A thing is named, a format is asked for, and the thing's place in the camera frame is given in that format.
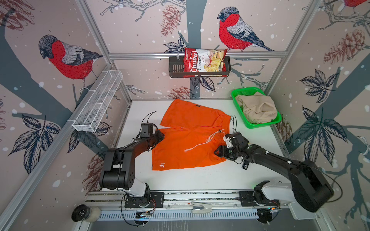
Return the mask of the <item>orange shorts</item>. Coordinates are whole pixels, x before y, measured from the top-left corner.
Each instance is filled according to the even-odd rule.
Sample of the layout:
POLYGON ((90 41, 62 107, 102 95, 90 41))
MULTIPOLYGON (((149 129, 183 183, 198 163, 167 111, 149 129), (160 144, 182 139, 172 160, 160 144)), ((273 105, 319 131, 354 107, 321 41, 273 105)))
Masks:
POLYGON ((225 145, 230 120, 221 110, 174 100, 161 121, 164 140, 152 150, 152 169, 207 167, 224 162, 225 158, 214 152, 225 145))

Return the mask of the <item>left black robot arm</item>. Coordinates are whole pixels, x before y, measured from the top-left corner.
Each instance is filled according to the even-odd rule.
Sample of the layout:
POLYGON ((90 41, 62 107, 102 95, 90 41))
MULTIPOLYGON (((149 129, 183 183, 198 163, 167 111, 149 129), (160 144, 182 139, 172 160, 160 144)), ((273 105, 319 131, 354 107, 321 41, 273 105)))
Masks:
POLYGON ((100 187, 109 190, 123 190, 133 197, 146 197, 147 184, 135 177, 135 159, 162 140, 164 140, 164 134, 157 130, 126 146, 107 150, 99 180, 100 187))

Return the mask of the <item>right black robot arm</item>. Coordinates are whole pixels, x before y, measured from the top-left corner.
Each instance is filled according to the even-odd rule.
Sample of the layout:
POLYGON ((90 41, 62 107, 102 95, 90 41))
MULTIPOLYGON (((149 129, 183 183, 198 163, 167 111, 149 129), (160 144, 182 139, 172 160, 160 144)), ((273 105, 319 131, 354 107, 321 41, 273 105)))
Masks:
POLYGON ((236 142, 232 147, 219 146, 214 154, 232 161, 240 157, 243 164, 258 164, 284 176, 292 185, 294 199, 309 212, 316 212, 334 196, 323 173, 310 160, 287 159, 246 141, 236 142))

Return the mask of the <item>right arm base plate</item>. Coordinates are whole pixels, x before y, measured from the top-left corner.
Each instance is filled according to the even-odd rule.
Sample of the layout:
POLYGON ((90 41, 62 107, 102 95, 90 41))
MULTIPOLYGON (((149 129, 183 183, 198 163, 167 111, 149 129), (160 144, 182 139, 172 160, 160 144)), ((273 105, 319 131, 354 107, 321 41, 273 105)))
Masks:
POLYGON ((280 207, 279 200, 269 200, 259 191, 239 191, 238 200, 243 207, 280 207))

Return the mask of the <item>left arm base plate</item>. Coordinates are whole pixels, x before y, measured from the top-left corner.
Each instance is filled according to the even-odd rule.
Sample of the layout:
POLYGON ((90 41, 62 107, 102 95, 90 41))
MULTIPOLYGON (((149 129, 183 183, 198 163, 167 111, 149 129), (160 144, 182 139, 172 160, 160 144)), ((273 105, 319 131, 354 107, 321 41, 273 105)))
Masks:
POLYGON ((123 199, 124 208, 162 208, 164 192, 150 192, 143 197, 127 195, 123 199))

